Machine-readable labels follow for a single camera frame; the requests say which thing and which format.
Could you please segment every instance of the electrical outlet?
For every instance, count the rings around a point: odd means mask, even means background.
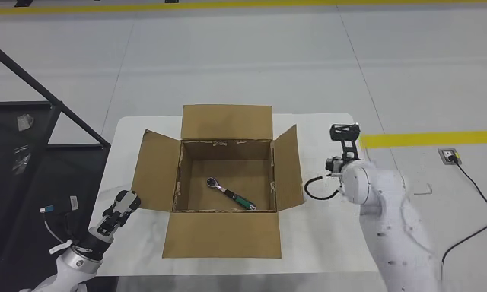
[[[454,148],[438,148],[438,153],[440,154],[441,160],[445,165],[455,165],[453,161],[448,160],[448,157],[453,155],[457,156],[458,164],[462,164],[460,155],[457,153],[457,150]]]

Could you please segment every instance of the table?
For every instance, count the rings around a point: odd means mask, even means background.
[[[303,181],[322,176],[325,160],[342,153],[340,143],[330,140],[329,127],[354,122],[346,113],[274,114],[273,120],[275,136],[298,124]],[[90,226],[100,221],[120,190],[130,189],[146,129],[180,138],[181,116],[138,116],[119,121]],[[324,179],[313,184],[312,192],[331,194],[337,186],[336,179]],[[138,209],[115,233],[97,275],[377,272],[358,222],[359,207],[341,195],[324,202],[305,199],[304,205],[279,212],[282,259],[162,259],[169,213]]]

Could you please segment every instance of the open cardboard box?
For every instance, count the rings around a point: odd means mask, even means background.
[[[146,130],[132,183],[141,208],[171,213],[162,257],[281,258],[278,212],[304,203],[296,125],[273,140],[270,106],[190,105],[181,139]]]

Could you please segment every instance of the gray floor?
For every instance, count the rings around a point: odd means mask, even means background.
[[[350,113],[367,134],[487,129],[485,4],[252,8],[0,16],[0,47],[109,141],[124,116],[183,104],[269,104]],[[0,67],[0,100],[40,98]],[[63,119],[52,143],[91,141]],[[487,192],[485,145],[456,146]],[[434,147],[369,150],[399,168],[438,253],[485,225],[487,208]],[[483,291],[487,234],[454,250],[448,290]],[[147,290],[384,290],[378,274],[122,278]]]

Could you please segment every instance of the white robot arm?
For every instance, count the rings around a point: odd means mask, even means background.
[[[332,140],[341,141],[342,157],[326,161],[329,176],[340,179],[340,192],[360,205],[360,225],[367,247],[389,292],[439,292],[439,261],[421,218],[406,195],[400,172],[379,170],[359,160],[358,125],[333,125]]]
[[[135,192],[121,191],[103,212],[103,219],[96,227],[91,227],[79,242],[72,244],[69,240],[65,243],[69,248],[56,260],[57,274],[47,278],[33,292],[86,292],[86,284],[82,283],[95,277],[115,231],[125,224],[140,203]],[[66,246],[54,249],[65,249]]]

